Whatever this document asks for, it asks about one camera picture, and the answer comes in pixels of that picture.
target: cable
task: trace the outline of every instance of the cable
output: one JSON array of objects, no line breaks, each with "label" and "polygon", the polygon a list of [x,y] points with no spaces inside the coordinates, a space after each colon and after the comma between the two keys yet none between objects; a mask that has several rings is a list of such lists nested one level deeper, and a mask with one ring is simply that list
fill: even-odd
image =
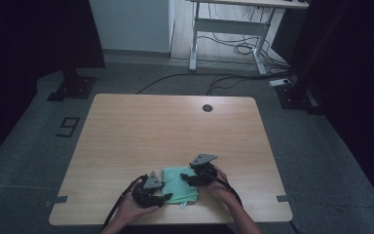
[{"label": "cable", "polygon": [[214,12],[215,12],[215,14],[218,16],[218,18],[220,19],[220,16],[219,16],[218,13],[217,13],[217,4],[214,4]]},{"label": "cable", "polygon": [[294,233],[299,234],[299,229],[296,227],[296,225],[294,225],[293,221],[291,220],[289,223]]},{"label": "cable", "polygon": [[146,87],[142,88],[140,91],[138,91],[136,94],[139,95],[141,94],[143,91],[145,91],[146,89],[150,88],[151,86],[159,83],[160,81],[163,81],[163,80],[166,80],[168,78],[172,78],[172,77],[175,77],[175,76],[217,76],[217,75],[229,75],[229,74],[215,74],[215,73],[208,73],[208,74],[199,74],[199,73],[178,73],[178,74],[172,74],[172,75],[168,75],[168,76],[165,76],[165,77],[162,77],[150,84],[148,84]]},{"label": "cable", "polygon": [[253,7],[253,12],[251,13],[251,17],[250,19],[248,19],[249,21],[253,20],[253,16],[254,16],[254,11],[256,10],[256,7],[254,6]]},{"label": "cable", "polygon": [[244,15],[248,12],[248,6],[245,8],[245,12],[243,13],[242,17],[240,18],[240,20],[243,19]]},{"label": "cable", "polygon": [[[263,9],[265,8],[265,7],[262,7]],[[259,8],[258,8],[259,9]],[[266,14],[268,14],[268,13],[270,13],[270,11],[272,11],[272,8],[269,8],[269,12],[266,12]],[[257,11],[257,13],[258,14],[262,14],[261,12],[259,12],[259,11]]]},{"label": "cable", "polygon": [[[290,71],[284,71],[284,72],[278,72],[278,73],[274,73],[274,74],[267,75],[267,76],[230,75],[230,76],[222,77],[222,78],[220,78],[218,80],[213,80],[211,82],[210,86],[207,89],[206,95],[207,96],[211,96],[212,95],[212,91],[214,89],[230,89],[230,88],[233,88],[233,87],[237,86],[240,82],[245,81],[245,80],[261,80],[261,79],[268,79],[268,78],[274,78],[274,77],[289,76],[289,75],[292,75],[292,74],[293,73],[290,72]],[[228,80],[228,79],[241,79],[241,80],[239,80],[234,85],[231,85],[229,87],[215,86],[217,83],[219,83],[221,81],[224,81],[224,80]]]},{"label": "cable", "polygon": [[[244,14],[242,15],[242,18],[243,16],[248,12],[248,7],[246,8],[246,11],[244,12]],[[255,11],[255,7],[253,8],[253,12],[251,13],[251,16],[249,18],[249,20],[251,21],[253,16],[254,16],[254,11]],[[263,19],[263,15],[264,15],[264,12],[265,11],[265,8],[263,7],[262,8],[262,12],[260,13],[261,16],[260,16],[260,21]],[[211,18],[211,9],[210,9],[210,5],[208,3],[208,14],[209,14],[209,17]],[[256,49],[257,47],[257,44],[259,42],[259,37],[249,37],[249,38],[245,38],[245,35],[243,36],[243,40],[221,40],[219,38],[217,38],[217,36],[215,35],[215,33],[213,32],[212,33],[213,38],[210,38],[210,37],[207,37],[207,36],[199,36],[198,38],[205,38],[205,39],[208,39],[208,40],[212,40],[216,43],[219,43],[219,44],[222,44],[222,45],[225,45],[225,46],[230,46],[230,47],[234,47],[234,52],[238,55],[249,55],[249,54],[252,54],[254,52],[254,50]],[[251,43],[248,43],[246,40],[249,40],[249,39],[257,39],[257,42],[255,44],[251,44]],[[232,44],[229,44],[229,43],[237,43],[237,42],[242,42],[242,43],[239,43],[239,44],[235,44],[235,45],[232,45]],[[263,57],[263,59],[269,64],[272,66],[272,68],[270,68],[270,72],[272,71],[272,69],[282,69],[282,70],[290,70],[290,65],[288,65],[286,62],[283,62],[283,61],[280,61],[280,60],[277,60],[277,59],[274,59],[274,58],[271,58],[269,56],[269,50],[271,48],[271,45],[269,43],[269,41],[265,40],[265,42],[268,43],[268,48],[266,51],[264,51],[262,49],[261,51],[261,56]]]},{"label": "cable", "polygon": [[214,179],[215,181],[219,182],[223,186],[225,186],[231,193],[233,193],[233,195],[235,195],[235,197],[238,200],[238,202],[240,203],[240,205],[243,206],[242,199],[240,198],[239,194],[236,192],[236,190],[232,186],[230,186],[230,184],[228,182],[223,181],[220,178],[214,177],[213,175],[210,175],[210,174],[207,174],[207,173],[203,173],[203,175],[208,176],[208,177]]},{"label": "cable", "polygon": [[229,181],[227,181],[227,178],[226,177],[224,177],[224,175],[223,174],[221,174],[218,170],[217,170],[217,172],[220,174],[220,176],[224,179],[224,181],[226,181],[226,182],[229,182]]},{"label": "cable", "polygon": [[134,187],[134,185],[140,180],[140,179],[145,179],[146,177],[148,177],[148,175],[141,175],[139,176],[136,180],[134,180],[130,186],[124,190],[124,192],[121,194],[121,196],[118,198],[117,202],[115,203],[114,207],[111,209],[110,213],[108,214],[108,217],[105,219],[104,221],[104,224],[102,225],[102,228],[101,230],[103,230],[109,223],[112,215],[115,213],[115,211],[117,210],[118,206],[120,206],[120,204],[123,202],[124,198],[126,197],[126,195],[131,191],[131,189]]}]

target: power strip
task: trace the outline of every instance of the power strip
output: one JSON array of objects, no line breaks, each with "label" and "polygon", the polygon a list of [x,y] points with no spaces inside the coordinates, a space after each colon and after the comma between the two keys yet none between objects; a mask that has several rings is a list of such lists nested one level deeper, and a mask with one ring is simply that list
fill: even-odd
[{"label": "power strip", "polygon": [[279,79],[269,82],[270,87],[280,86],[280,85],[288,85],[291,82],[288,79]]}]

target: table leg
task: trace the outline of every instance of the table leg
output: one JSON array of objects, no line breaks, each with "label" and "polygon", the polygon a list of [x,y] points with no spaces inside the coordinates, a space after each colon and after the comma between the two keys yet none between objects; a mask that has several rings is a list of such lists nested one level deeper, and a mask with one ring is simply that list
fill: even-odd
[{"label": "table leg", "polygon": [[256,60],[257,68],[259,69],[260,75],[266,75],[266,69],[263,63],[263,57],[260,55],[262,49],[263,49],[263,44],[266,41],[266,36],[267,33],[269,32],[269,28],[272,22],[273,15],[275,14],[275,8],[272,8],[269,18],[266,20],[264,28],[263,28],[263,33],[262,37],[260,38],[259,42],[257,43],[256,50],[253,51],[254,59]]},{"label": "table leg", "polygon": [[193,44],[191,45],[191,51],[190,51],[190,66],[189,66],[190,71],[196,71],[196,63],[197,63],[197,20],[199,20],[199,10],[200,10],[200,3],[197,3],[196,15],[194,17],[194,26],[193,26]]}]

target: standing desk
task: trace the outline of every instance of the standing desk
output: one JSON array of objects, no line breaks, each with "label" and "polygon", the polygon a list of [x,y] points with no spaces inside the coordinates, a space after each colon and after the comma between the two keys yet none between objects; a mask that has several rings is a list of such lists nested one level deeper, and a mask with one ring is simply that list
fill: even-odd
[{"label": "standing desk", "polygon": [[[269,32],[270,24],[276,8],[284,9],[307,9],[309,4],[307,2],[300,3],[298,0],[291,2],[284,0],[188,0],[197,4],[196,13],[194,17],[193,28],[193,44],[190,51],[190,71],[196,70],[197,63],[197,33],[202,32],[219,32],[230,34],[243,34],[260,36],[256,49],[253,50],[253,57],[256,62],[257,68],[261,75],[266,75],[266,68],[263,63],[263,58],[260,53],[263,44],[266,40],[267,33]],[[272,8],[268,19],[265,22],[249,22],[249,21],[236,21],[224,19],[200,19],[200,3],[215,3],[215,4],[229,4],[229,5],[246,5],[256,7],[269,7]]]},{"label": "standing desk", "polygon": [[[204,105],[211,105],[206,112]],[[97,95],[54,205],[53,225],[102,224],[138,176],[186,167],[214,154],[255,221],[290,221],[287,202],[256,102],[251,97]],[[164,205],[135,224],[233,222],[199,187],[195,205]]]}]

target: black stand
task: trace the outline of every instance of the black stand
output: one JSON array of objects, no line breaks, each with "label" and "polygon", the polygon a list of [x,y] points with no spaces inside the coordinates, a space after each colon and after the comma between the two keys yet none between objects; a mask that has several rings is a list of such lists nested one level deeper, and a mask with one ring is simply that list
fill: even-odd
[{"label": "black stand", "polygon": [[313,97],[310,88],[304,85],[305,81],[307,80],[299,80],[294,87],[275,87],[281,108],[307,110],[309,114],[322,115],[323,112]]},{"label": "black stand", "polygon": [[65,98],[87,99],[96,82],[95,77],[80,77],[75,68],[62,69],[64,80],[56,93],[51,93],[47,101],[63,101]]}]

